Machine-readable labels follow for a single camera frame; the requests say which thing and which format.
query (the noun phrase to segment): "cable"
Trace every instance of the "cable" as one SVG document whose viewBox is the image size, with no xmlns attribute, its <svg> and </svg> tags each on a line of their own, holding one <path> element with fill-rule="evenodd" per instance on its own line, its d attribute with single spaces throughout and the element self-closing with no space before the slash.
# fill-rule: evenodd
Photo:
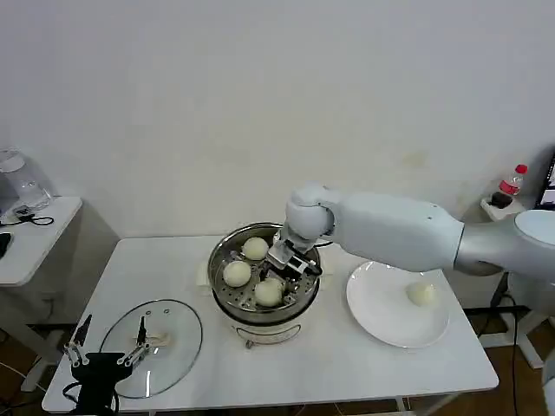
<svg viewBox="0 0 555 416">
<path fill-rule="evenodd" d="M 68 391 L 71 390 L 73 387 L 77 387 L 80 386 L 81 383 L 80 382 L 75 382 L 75 383 L 71 383 L 68 384 L 66 387 L 63 388 L 62 390 L 62 396 L 65 397 L 68 400 L 73 401 L 75 404 L 77 404 L 77 399 L 75 398 L 75 396 L 72 396 L 71 394 L 68 394 Z"/>
<path fill-rule="evenodd" d="M 6 400 L 0 398 L 0 405 L 5 407 L 5 409 L 3 409 L 2 413 L 0 413 L 0 414 L 8 413 L 10 415 L 13 415 L 13 412 L 11 411 L 11 408 L 10 408 L 10 403 L 8 403 Z"/>
<path fill-rule="evenodd" d="M 489 322 L 491 321 L 491 319 L 492 319 L 492 314 L 487 314 L 486 323 L 484 323 L 484 326 L 482 327 L 480 332 L 476 335 L 478 339 L 486 332 L 487 326 L 489 325 Z"/>
<path fill-rule="evenodd" d="M 2 223 L 0 222 L 0 228 L 2 227 L 11 227 L 12 225 L 19 225 L 19 224 L 25 224 L 25 223 L 32 223 L 34 225 L 50 225 L 54 223 L 54 219 L 52 217 L 30 217 L 30 218 L 25 218 L 25 219 L 21 219 L 19 221 L 16 221 L 15 223 Z"/>
<path fill-rule="evenodd" d="M 17 371 L 17 370 L 14 369 L 13 367 L 10 367 L 8 364 L 4 364 L 4 363 L 1 362 L 1 361 L 0 361 L 0 366 L 6 367 L 6 368 L 8 368 L 9 370 L 13 371 L 14 373 L 21 375 L 24 379 L 27 378 L 27 376 L 26 376 L 25 374 L 23 374 L 23 373 Z M 40 384 L 36 383 L 35 386 L 36 386 L 39 390 L 42 390 L 43 392 L 46 393 L 46 388 L 42 387 Z"/>
<path fill-rule="evenodd" d="M 115 392 L 115 389 L 114 389 L 114 401 L 115 401 L 114 414 L 117 415 L 120 412 L 120 396 L 118 396 L 118 393 Z"/>
<path fill-rule="evenodd" d="M 503 295 L 507 299 L 510 299 L 513 302 L 513 305 L 517 303 L 514 301 L 514 298 L 511 295 Z M 517 340 L 519 337 L 519 320 L 517 318 L 516 312 L 513 314 L 514 316 L 514 337 L 513 337 L 513 357 L 511 358 L 511 366 L 512 366 L 512 377 L 513 377 L 513 410 L 514 416 L 519 416 L 519 407 L 517 406 L 517 378 L 516 378 L 516 353 L 517 353 Z"/>
<path fill-rule="evenodd" d="M 329 245 L 332 245 L 333 241 L 328 241 L 327 243 L 321 243 L 321 244 L 314 244 L 315 247 L 317 247 L 318 249 L 322 248 L 322 247 L 327 247 Z"/>
<path fill-rule="evenodd" d="M 42 400 L 42 397 L 39 397 L 39 398 L 34 399 L 34 400 L 29 400 L 29 401 L 25 401 L 23 403 L 18 403 L 16 405 L 8 406 L 8 408 L 6 408 L 6 409 L 4 409 L 0 412 L 0 416 L 2 416 L 3 414 L 6 414 L 6 413 L 13 413 L 12 412 L 13 409 L 19 409 L 21 407 L 35 405 L 36 403 L 40 403 L 41 400 Z"/>
</svg>

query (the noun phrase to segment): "table leg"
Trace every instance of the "table leg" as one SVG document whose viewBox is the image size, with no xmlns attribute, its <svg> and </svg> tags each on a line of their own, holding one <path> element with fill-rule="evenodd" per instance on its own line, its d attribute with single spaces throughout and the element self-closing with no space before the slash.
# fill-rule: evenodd
<svg viewBox="0 0 555 416">
<path fill-rule="evenodd" d="M 427 407 L 424 407 L 423 409 L 413 410 L 413 414 L 415 416 L 429 416 L 430 414 L 433 414 L 440 410 L 447 403 L 450 403 L 451 401 L 456 399 L 458 396 L 459 393 L 449 394 L 447 396 L 434 396 L 433 398 L 430 398 L 432 399 L 432 401 Z"/>
<path fill-rule="evenodd" d="M 480 342 L 484 348 L 510 347 L 514 341 L 514 318 L 510 314 L 501 314 L 505 322 L 507 331 L 499 334 L 486 334 L 480 337 Z M 531 368 L 542 368 L 544 362 L 536 352 L 536 349 L 528 339 L 528 333 L 535 329 L 547 316 L 538 312 L 529 312 L 519 321 L 519 333 L 517 334 L 517 345 L 525 356 Z"/>
<path fill-rule="evenodd" d="M 51 345 L 52 347 L 56 347 L 58 342 L 62 338 L 63 331 L 52 331 L 46 342 Z M 35 391 L 37 383 L 41 380 L 44 371 L 48 366 L 51 366 L 52 363 L 46 361 L 43 358 L 37 357 L 35 365 L 30 369 L 27 373 L 27 377 L 25 377 L 25 381 L 21 385 L 22 392 L 33 392 Z"/>
<path fill-rule="evenodd" d="M 402 401 L 402 397 L 395 397 L 395 402 L 397 403 L 397 410 L 399 412 L 405 412 L 407 410 L 405 402 Z"/>
<path fill-rule="evenodd" d="M 11 308 L 5 302 L 3 302 L 2 307 L 3 312 L 0 314 L 1 329 L 16 338 L 25 347 L 35 351 L 38 356 L 50 364 L 56 364 L 62 358 L 62 353 L 25 324 L 19 311 Z"/>
</svg>

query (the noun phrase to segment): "white wall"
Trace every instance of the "white wall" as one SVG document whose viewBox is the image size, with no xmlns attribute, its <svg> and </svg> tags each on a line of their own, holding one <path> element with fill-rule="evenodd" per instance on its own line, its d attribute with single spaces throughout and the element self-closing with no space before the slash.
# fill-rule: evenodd
<svg viewBox="0 0 555 416">
<path fill-rule="evenodd" d="M 551 1 L 4 1 L 0 137 L 88 201 L 96 264 L 114 236 L 280 220 L 307 179 L 461 217 L 554 142 L 553 22 Z M 454 282 L 467 305 L 483 284 Z"/>
</svg>

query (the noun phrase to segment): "metal pot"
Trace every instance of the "metal pot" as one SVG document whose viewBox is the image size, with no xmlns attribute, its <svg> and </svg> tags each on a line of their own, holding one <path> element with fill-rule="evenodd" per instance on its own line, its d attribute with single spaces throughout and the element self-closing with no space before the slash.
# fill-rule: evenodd
<svg viewBox="0 0 555 416">
<path fill-rule="evenodd" d="M 320 286 L 317 277 L 306 274 L 299 277 L 286 268 L 278 275 L 286 282 L 283 302 L 273 308 L 256 304 L 254 287 L 260 282 L 259 265 L 262 261 L 247 259 L 241 249 L 251 237 L 261 237 L 268 245 L 272 245 L 273 238 L 281 227 L 281 224 L 255 223 L 239 228 L 224 237 L 210 255 L 207 272 L 214 299 L 237 322 L 253 326 L 279 325 L 301 315 L 316 297 Z M 310 250 L 306 256 L 320 264 L 317 249 Z M 228 286 L 223 278 L 224 267 L 235 260 L 242 260 L 251 266 L 251 280 L 240 288 Z"/>
</svg>

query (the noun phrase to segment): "plastic bottle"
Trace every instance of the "plastic bottle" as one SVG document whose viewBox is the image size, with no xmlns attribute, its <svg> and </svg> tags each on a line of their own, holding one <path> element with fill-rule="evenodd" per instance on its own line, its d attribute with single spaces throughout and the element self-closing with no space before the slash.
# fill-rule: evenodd
<svg viewBox="0 0 555 416">
<path fill-rule="evenodd" d="M 518 165 L 514 172 L 504 178 L 499 184 L 501 192 L 509 197 L 518 195 L 526 172 L 528 172 L 528 166 Z"/>
<path fill-rule="evenodd" d="M 17 150 L 0 151 L 0 172 L 16 191 L 18 204 L 27 205 L 32 211 L 39 211 L 49 204 L 50 195 L 38 184 Z"/>
<path fill-rule="evenodd" d="M 501 181 L 499 190 L 493 193 L 489 205 L 493 205 L 501 210 L 509 206 L 514 196 L 519 194 L 526 172 L 528 172 L 528 166 L 518 165 L 511 175 L 508 175 Z"/>
</svg>

